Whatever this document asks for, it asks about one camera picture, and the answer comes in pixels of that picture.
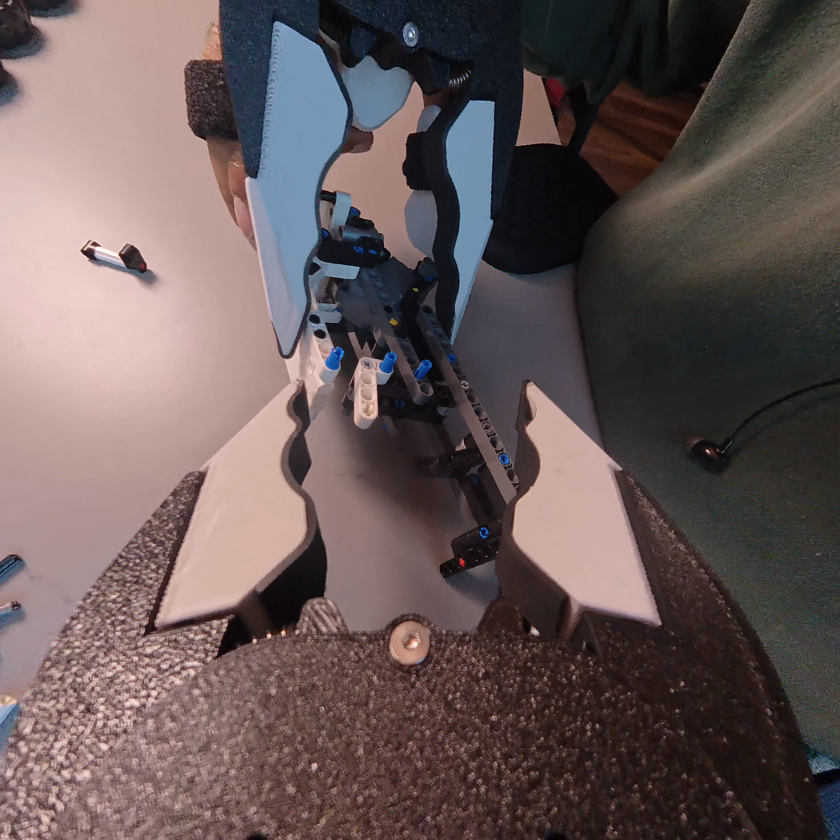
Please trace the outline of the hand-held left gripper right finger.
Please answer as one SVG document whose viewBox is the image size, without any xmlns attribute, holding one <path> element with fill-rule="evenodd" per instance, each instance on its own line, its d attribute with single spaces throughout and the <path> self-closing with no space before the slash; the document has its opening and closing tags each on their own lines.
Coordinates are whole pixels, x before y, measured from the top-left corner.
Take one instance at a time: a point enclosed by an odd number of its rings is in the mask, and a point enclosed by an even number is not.
<svg viewBox="0 0 840 840">
<path fill-rule="evenodd" d="M 617 476 L 621 468 L 531 381 L 521 386 L 518 494 L 502 518 L 501 593 L 546 639 L 586 614 L 658 627 Z"/>
</svg>

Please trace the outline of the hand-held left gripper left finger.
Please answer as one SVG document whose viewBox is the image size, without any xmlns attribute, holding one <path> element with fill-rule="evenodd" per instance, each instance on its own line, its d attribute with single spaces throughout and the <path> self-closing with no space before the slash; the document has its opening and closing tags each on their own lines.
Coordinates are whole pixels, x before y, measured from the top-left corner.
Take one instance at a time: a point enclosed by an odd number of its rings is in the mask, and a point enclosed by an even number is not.
<svg viewBox="0 0 840 840">
<path fill-rule="evenodd" d="M 235 616 L 248 637 L 265 637 L 323 593 L 326 556 L 301 486 L 309 420 L 305 385 L 290 383 L 209 459 L 155 631 Z"/>
</svg>

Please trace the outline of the grey desk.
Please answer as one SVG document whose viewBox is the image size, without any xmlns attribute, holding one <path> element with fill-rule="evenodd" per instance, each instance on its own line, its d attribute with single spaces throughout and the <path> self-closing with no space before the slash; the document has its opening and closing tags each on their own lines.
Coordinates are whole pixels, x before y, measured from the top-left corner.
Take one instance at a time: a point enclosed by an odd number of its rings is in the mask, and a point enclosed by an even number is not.
<svg viewBox="0 0 840 840">
<path fill-rule="evenodd" d="M 216 14 L 217 2 L 77 2 L 38 20 L 39 49 L 7 63 L 2 556 L 25 568 L 2 587 L 2 603 L 23 603 L 2 631 L 4 694 L 22 696 L 81 597 L 185 474 L 288 383 L 256 252 L 186 123 L 183 67 Z M 328 178 L 410 265 L 402 161 L 421 107 L 414 90 L 373 151 Z M 137 245 L 150 271 L 90 262 L 91 238 Z M 570 267 L 479 268 L 456 352 L 508 447 L 525 379 L 600 443 L 573 280 Z M 308 432 L 328 595 L 354 631 L 403 613 L 474 627 L 494 567 L 438 573 L 471 521 L 450 485 L 411 475 L 426 429 L 361 432 L 336 401 Z"/>
</svg>

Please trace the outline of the person's right hand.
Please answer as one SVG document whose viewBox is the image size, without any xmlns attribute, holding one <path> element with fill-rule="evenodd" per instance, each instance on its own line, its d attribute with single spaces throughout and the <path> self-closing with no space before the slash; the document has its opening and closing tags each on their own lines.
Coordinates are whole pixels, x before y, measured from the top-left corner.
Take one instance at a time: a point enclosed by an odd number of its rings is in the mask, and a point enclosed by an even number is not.
<svg viewBox="0 0 840 840">
<path fill-rule="evenodd" d="M 246 172 L 240 143 L 233 140 L 206 140 L 219 192 L 239 230 L 256 249 L 256 238 L 246 191 Z"/>
</svg>

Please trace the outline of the black mesh office chair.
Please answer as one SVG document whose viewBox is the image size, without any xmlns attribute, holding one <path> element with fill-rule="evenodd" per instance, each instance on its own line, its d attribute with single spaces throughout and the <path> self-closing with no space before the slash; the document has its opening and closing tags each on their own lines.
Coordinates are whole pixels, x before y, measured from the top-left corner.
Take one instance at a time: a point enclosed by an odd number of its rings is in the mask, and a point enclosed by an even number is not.
<svg viewBox="0 0 840 840">
<path fill-rule="evenodd" d="M 572 264 L 615 201 L 614 191 L 577 153 L 556 143 L 517 146 L 483 260 L 524 276 Z"/>
</svg>

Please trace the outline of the black building-brick model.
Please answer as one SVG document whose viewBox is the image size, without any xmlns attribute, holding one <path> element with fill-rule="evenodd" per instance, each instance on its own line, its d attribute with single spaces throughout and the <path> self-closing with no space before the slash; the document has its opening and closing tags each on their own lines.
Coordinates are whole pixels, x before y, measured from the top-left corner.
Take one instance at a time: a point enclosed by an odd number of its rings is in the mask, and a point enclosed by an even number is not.
<svg viewBox="0 0 840 840">
<path fill-rule="evenodd" d="M 501 519 L 519 480 L 507 447 L 476 394 L 434 306 L 438 271 L 394 258 L 374 223 L 344 192 L 321 191 L 320 244 L 309 269 L 308 323 L 328 366 L 343 356 L 342 408 L 358 428 L 424 424 L 436 437 L 414 471 L 449 480 L 475 527 L 453 538 L 445 579 L 493 561 Z"/>
</svg>

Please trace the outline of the black earphone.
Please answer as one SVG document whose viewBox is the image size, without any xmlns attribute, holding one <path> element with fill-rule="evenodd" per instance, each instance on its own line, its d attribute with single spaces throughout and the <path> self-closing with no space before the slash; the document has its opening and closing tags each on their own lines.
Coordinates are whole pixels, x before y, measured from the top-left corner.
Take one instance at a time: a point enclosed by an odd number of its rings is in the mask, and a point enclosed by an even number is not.
<svg viewBox="0 0 840 840">
<path fill-rule="evenodd" d="M 722 471 L 730 463 L 730 453 L 732 447 L 735 445 L 737 438 L 745 432 L 745 430 L 753 424 L 759 417 L 766 414 L 777 406 L 782 406 L 794 400 L 797 397 L 803 396 L 809 392 L 818 392 L 826 388 L 833 387 L 839 384 L 839 377 L 832 378 L 827 381 L 818 382 L 806 387 L 800 388 L 796 391 L 789 392 L 769 403 L 764 404 L 761 408 L 752 412 L 745 417 L 741 423 L 726 436 L 722 442 L 716 443 L 707 437 L 688 437 L 686 440 L 686 452 L 695 462 L 702 465 L 704 469 L 709 471 Z"/>
</svg>

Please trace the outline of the pile of small building pieces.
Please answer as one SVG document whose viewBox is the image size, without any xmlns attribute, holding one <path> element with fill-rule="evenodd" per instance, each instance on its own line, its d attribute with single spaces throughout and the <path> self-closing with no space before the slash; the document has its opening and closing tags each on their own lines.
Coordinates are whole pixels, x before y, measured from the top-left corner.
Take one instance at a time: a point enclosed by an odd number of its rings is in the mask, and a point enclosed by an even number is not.
<svg viewBox="0 0 840 840">
<path fill-rule="evenodd" d="M 1 560 L 1 583 L 24 567 L 23 559 L 16 554 L 9 554 Z M 9 624 L 21 610 L 19 601 L 1 604 L 1 628 Z M 16 698 L 1 691 L 1 750 L 4 750 L 18 717 L 19 704 Z"/>
</svg>

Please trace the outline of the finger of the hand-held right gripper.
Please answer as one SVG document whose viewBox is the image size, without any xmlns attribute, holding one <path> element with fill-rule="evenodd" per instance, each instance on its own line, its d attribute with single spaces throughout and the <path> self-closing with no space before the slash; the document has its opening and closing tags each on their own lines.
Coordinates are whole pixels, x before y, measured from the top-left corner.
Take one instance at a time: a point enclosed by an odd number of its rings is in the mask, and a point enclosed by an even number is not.
<svg viewBox="0 0 840 840">
<path fill-rule="evenodd" d="M 437 320 L 453 339 L 491 229 L 495 105 L 457 98 L 429 129 L 429 184 L 437 210 L 433 258 Z"/>
<path fill-rule="evenodd" d="M 349 106 L 319 44 L 283 23 L 272 30 L 256 178 L 246 181 L 269 314 L 290 358 L 309 303 L 309 264 L 319 244 L 319 196 L 343 147 Z"/>
</svg>

